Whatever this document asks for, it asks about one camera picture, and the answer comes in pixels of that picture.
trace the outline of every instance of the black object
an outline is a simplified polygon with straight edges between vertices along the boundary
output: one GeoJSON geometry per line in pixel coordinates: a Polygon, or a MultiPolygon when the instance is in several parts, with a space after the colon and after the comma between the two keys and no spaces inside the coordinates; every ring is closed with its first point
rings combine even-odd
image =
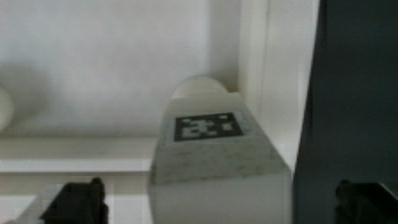
{"type": "Polygon", "coordinates": [[[106,224],[104,185],[99,178],[90,183],[67,183],[40,219],[45,224],[106,224]]]}
{"type": "Polygon", "coordinates": [[[340,177],[398,182],[395,11],[395,0],[319,0],[294,224],[331,224],[340,177]]]}

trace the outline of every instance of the white ledge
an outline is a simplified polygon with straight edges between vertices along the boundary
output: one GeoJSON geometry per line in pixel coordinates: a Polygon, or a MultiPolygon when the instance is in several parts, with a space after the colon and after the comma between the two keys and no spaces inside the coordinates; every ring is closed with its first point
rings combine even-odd
{"type": "Polygon", "coordinates": [[[156,138],[0,139],[0,173],[145,172],[156,138]]]}

